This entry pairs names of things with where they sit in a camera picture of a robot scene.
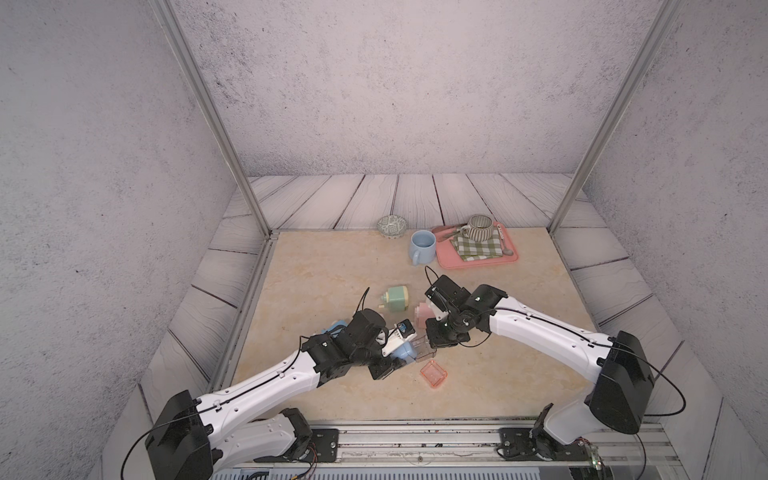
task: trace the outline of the gray textured wall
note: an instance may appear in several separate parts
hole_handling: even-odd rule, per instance
[[[690,0],[587,193],[768,452],[768,4]]]
[[[0,477],[83,478],[234,182],[146,0],[0,2]]]
[[[174,0],[251,175],[572,172],[659,4]]]

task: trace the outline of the blue mug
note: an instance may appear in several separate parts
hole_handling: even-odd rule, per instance
[[[408,247],[408,256],[411,257],[413,266],[420,263],[429,263],[437,255],[437,239],[429,230],[419,230],[411,236],[411,245]]]

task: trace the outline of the metal rail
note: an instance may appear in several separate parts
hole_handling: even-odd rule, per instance
[[[243,193],[245,202],[256,219],[259,228],[264,233],[264,236],[268,237],[270,235],[270,226],[266,222],[264,213],[259,207],[256,196],[253,194],[253,189],[250,187],[248,177],[243,171],[243,165],[237,157],[234,145],[232,145],[232,140],[230,140],[227,130],[224,128],[221,116],[214,105],[213,99],[210,97],[210,93],[205,86],[203,77],[200,75],[200,69],[197,67],[197,63],[195,63],[187,40],[181,32],[173,7],[168,0],[150,0],[149,2],[157,16],[157,20],[163,27],[163,31],[165,31],[165,36],[176,55],[176,59],[179,61],[184,76],[187,77],[187,81],[189,81],[190,87],[192,87],[192,91],[197,98],[197,103],[200,105],[205,121],[214,133],[214,137],[219,144],[224,161],[227,162],[227,166],[230,168],[232,176],[237,182],[237,186]]]
[[[594,169],[594,166],[598,163],[600,154],[608,143],[608,140],[611,138],[611,134],[616,129],[619,120],[621,120],[621,116],[627,110],[627,106],[632,99],[632,94],[637,90],[637,87],[643,80],[643,76],[645,76],[651,63],[653,63],[659,47],[672,28],[675,18],[677,18],[677,14],[680,11],[680,7],[684,2],[685,0],[665,0],[659,9],[656,19],[650,27],[648,35],[645,37],[645,41],[640,46],[640,50],[635,55],[629,70],[627,70],[627,74],[624,76],[624,80],[621,82],[621,86],[619,87],[618,93],[616,93],[613,103],[611,103],[611,107],[608,108],[608,112],[592,139],[592,143],[589,145],[587,153],[584,154],[584,158],[581,159],[581,163],[578,165],[576,172],[571,179],[571,183],[565,191],[563,200],[560,202],[557,211],[554,212],[554,216],[547,227],[550,235],[554,235],[558,228],[560,228],[565,216],[568,214],[568,210],[571,208],[574,200],[576,200],[576,196],[587,182],[587,178],[592,172],[592,169]]]

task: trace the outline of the spoon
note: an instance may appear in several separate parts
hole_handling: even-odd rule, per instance
[[[498,230],[498,236],[502,239],[502,253],[504,255],[509,255],[510,257],[512,255],[515,255],[515,252],[507,248],[507,243],[504,241],[504,234],[502,233],[502,228],[500,226],[496,226],[496,230]]]

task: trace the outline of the green checkered cloth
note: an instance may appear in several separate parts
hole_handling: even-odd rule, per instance
[[[499,238],[498,230],[495,228],[491,238],[485,242],[475,242],[459,234],[451,239],[451,243],[453,243],[456,252],[465,262],[498,258],[504,255],[502,252],[502,239]]]

